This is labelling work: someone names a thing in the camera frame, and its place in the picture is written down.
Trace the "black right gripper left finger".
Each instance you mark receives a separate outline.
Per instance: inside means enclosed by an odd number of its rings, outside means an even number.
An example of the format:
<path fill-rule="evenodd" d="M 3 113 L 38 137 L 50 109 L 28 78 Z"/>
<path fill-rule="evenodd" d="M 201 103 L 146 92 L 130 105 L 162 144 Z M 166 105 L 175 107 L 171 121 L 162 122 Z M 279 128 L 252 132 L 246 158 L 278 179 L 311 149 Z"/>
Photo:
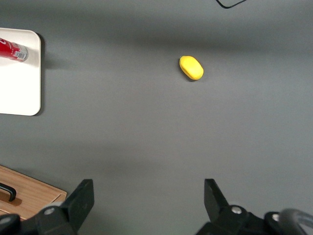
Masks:
<path fill-rule="evenodd" d="M 94 205 L 92 179 L 84 179 L 60 205 L 44 207 L 22 222 L 23 235 L 76 235 Z"/>

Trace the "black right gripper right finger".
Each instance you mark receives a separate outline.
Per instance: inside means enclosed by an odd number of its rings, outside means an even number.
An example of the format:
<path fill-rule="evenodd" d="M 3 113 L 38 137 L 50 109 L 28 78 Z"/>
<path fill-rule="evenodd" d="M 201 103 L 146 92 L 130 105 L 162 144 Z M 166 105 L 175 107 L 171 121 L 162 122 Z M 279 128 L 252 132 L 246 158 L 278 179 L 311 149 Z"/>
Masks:
<path fill-rule="evenodd" d="M 214 179 L 204 181 L 204 206 L 209 217 L 198 235 L 292 235 L 280 224 L 280 213 L 267 212 L 260 218 L 245 208 L 231 205 Z"/>

